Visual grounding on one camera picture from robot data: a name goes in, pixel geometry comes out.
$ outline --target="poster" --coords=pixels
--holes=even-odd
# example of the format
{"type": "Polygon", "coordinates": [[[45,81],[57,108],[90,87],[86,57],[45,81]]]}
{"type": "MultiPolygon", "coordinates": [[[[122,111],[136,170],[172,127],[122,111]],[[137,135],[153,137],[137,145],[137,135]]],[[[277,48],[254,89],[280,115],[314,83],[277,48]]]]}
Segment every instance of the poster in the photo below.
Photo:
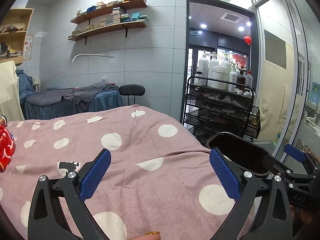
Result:
{"type": "Polygon", "coordinates": [[[33,35],[26,35],[23,46],[23,60],[31,59],[31,49],[33,43],[33,35]]]}

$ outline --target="pink polka dot blanket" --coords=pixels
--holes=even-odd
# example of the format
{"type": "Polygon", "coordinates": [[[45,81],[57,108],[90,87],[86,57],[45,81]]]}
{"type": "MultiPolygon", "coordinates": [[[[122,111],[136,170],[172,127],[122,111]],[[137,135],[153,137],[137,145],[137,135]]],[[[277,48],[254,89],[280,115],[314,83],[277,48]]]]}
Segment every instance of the pink polka dot blanket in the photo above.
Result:
{"type": "MultiPolygon", "coordinates": [[[[147,107],[11,122],[7,128],[16,150],[0,173],[0,204],[25,239],[38,178],[78,171],[103,148],[112,162],[85,204],[111,240],[150,231],[160,231],[162,239],[210,239],[235,204],[209,163],[209,149],[178,121],[147,107]]],[[[80,236],[64,198],[61,205],[80,236]]]]}

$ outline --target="human hand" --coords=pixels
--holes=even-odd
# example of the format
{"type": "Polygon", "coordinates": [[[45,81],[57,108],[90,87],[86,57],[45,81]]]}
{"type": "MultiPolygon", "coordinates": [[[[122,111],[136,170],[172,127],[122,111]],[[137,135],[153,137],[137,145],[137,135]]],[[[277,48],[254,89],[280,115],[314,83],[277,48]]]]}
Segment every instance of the human hand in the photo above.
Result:
{"type": "Polygon", "coordinates": [[[144,236],[137,236],[129,240],[161,240],[160,232],[149,232],[144,236]]]}

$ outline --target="blue gripper pad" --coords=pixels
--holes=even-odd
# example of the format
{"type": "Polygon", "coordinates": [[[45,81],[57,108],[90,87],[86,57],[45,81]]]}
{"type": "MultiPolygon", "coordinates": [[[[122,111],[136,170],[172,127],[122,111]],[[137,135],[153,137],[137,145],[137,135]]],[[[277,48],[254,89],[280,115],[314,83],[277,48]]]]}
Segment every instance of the blue gripper pad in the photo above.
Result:
{"type": "Polygon", "coordinates": [[[211,150],[209,161],[228,197],[237,202],[241,197],[239,181],[216,149],[211,150]]]}
{"type": "Polygon", "coordinates": [[[298,162],[302,163],[306,160],[306,156],[303,152],[299,151],[298,149],[294,148],[292,145],[287,144],[284,147],[284,152],[290,155],[292,158],[296,159],[298,162]]]}
{"type": "Polygon", "coordinates": [[[111,164],[111,153],[105,150],[81,181],[80,199],[84,202],[93,196],[111,164]]]}

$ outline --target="bed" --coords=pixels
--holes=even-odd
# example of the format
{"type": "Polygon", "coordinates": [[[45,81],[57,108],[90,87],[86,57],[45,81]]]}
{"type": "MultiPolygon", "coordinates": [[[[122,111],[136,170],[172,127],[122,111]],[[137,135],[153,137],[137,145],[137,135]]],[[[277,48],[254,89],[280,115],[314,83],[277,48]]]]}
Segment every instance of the bed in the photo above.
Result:
{"type": "Polygon", "coordinates": [[[32,77],[23,70],[16,70],[19,77],[19,97],[26,120],[49,120],[84,112],[99,112],[123,106],[119,88],[108,83],[96,83],[81,88],[49,89],[33,91],[32,77]],[[92,91],[90,97],[78,100],[83,92],[92,91]]]}
{"type": "MultiPolygon", "coordinates": [[[[0,204],[25,239],[38,178],[78,171],[102,148],[112,163],[85,204],[111,240],[149,231],[160,231],[162,239],[210,239],[235,204],[209,164],[209,149],[175,119],[147,107],[15,121],[8,129],[16,150],[0,173],[0,204]]],[[[61,204],[79,235],[64,199],[61,204]]],[[[252,217],[243,233],[251,223],[252,217]]]]}

